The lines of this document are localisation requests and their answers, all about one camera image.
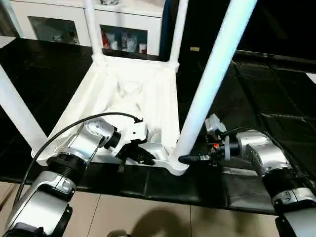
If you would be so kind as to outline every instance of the black cable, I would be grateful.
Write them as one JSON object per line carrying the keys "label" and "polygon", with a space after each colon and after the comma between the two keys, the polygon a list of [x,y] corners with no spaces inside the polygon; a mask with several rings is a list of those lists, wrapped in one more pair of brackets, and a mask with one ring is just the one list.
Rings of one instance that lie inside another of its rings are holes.
{"label": "black cable", "polygon": [[86,118],[83,118],[83,119],[80,119],[79,121],[77,122],[74,122],[70,125],[68,125],[67,127],[65,127],[64,129],[60,130],[59,132],[57,132],[54,136],[52,136],[40,149],[39,151],[36,153],[36,155],[34,156],[34,158],[32,159],[24,177],[23,177],[23,180],[20,184],[20,187],[18,189],[18,192],[16,193],[16,196],[15,196],[15,199],[14,199],[14,203],[13,203],[13,206],[15,206],[17,204],[17,202],[19,201],[20,199],[20,196],[21,196],[21,193],[22,193],[22,190],[24,188],[24,185],[25,185],[25,182],[26,182],[26,179],[29,175],[29,172],[31,170],[31,168],[33,167],[33,165],[35,164],[37,158],[40,156],[40,154],[44,151],[44,149],[50,144],[52,143],[57,137],[59,137],[61,134],[63,134],[64,132],[66,132],[67,130],[69,130],[70,128],[80,124],[80,123],[83,123],[85,121],[88,121],[90,119],[94,119],[94,118],[98,118],[98,117],[102,117],[102,116],[108,116],[108,115],[122,115],[122,116],[126,116],[126,117],[130,117],[132,119],[134,119],[135,122],[142,122],[142,120],[140,120],[139,118],[133,116],[133,115],[129,115],[129,114],[126,114],[126,113],[120,113],[120,112],[108,112],[108,113],[100,113],[100,114],[97,114],[97,115],[92,115],[92,116],[89,116],[89,117],[86,117]]}

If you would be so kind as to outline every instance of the shelf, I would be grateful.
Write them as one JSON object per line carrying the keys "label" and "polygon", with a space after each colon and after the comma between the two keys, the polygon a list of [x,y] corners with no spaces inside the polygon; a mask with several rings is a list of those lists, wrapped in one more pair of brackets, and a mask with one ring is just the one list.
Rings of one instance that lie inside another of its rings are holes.
{"label": "shelf", "polygon": [[[11,0],[33,3],[52,4],[84,8],[84,0]],[[102,11],[119,12],[133,15],[162,17],[165,0],[120,0],[118,5],[101,5],[100,0],[95,1],[95,9]]]}

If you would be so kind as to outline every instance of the white cylindrical leg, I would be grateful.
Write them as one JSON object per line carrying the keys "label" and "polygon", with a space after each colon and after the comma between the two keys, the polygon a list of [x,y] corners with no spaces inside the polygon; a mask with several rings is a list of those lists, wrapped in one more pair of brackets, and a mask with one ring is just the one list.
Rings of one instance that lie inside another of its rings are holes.
{"label": "white cylindrical leg", "polygon": [[176,25],[174,28],[172,47],[171,47],[171,53],[170,53],[170,59],[169,59],[169,62],[171,63],[178,64],[182,35],[183,35],[184,25],[186,23],[188,2],[189,0],[180,0],[179,2]]}
{"label": "white cylindrical leg", "polygon": [[190,153],[256,2],[257,0],[231,0],[229,4],[180,138],[170,156],[170,163],[175,169],[185,170],[188,167],[180,163],[178,157]]}
{"label": "white cylindrical leg", "polygon": [[99,34],[97,31],[97,24],[95,21],[95,15],[94,15],[94,6],[92,0],[85,0],[85,7],[86,7],[86,19],[88,24],[88,29],[90,33],[90,40],[91,40],[91,46],[93,51],[93,57],[94,58],[100,58],[103,57],[102,53],[102,47],[99,39]]}
{"label": "white cylindrical leg", "polygon": [[47,137],[0,65],[0,105],[36,153]]}

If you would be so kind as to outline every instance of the white cabinet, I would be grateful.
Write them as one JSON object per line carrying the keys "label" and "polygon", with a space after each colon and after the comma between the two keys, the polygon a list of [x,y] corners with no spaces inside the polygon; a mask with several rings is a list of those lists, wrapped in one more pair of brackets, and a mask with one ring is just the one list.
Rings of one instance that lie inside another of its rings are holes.
{"label": "white cabinet", "polygon": [[[83,0],[11,0],[24,37],[91,46]],[[120,0],[102,5],[94,0],[100,42],[111,49],[159,55],[162,12],[165,0]]]}
{"label": "white cabinet", "polygon": [[24,37],[91,46],[84,9],[11,1]]}

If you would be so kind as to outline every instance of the white frame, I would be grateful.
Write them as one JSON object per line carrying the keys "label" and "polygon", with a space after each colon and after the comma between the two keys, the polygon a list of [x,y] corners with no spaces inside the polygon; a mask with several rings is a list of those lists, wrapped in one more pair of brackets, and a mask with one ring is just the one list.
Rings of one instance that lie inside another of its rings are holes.
{"label": "white frame", "polygon": [[147,54],[159,55],[161,18],[95,10],[99,41],[102,45],[100,25],[147,31]]}
{"label": "white frame", "polygon": [[24,37],[37,40],[28,16],[74,21],[80,45],[91,46],[84,10],[77,7],[11,1]]}

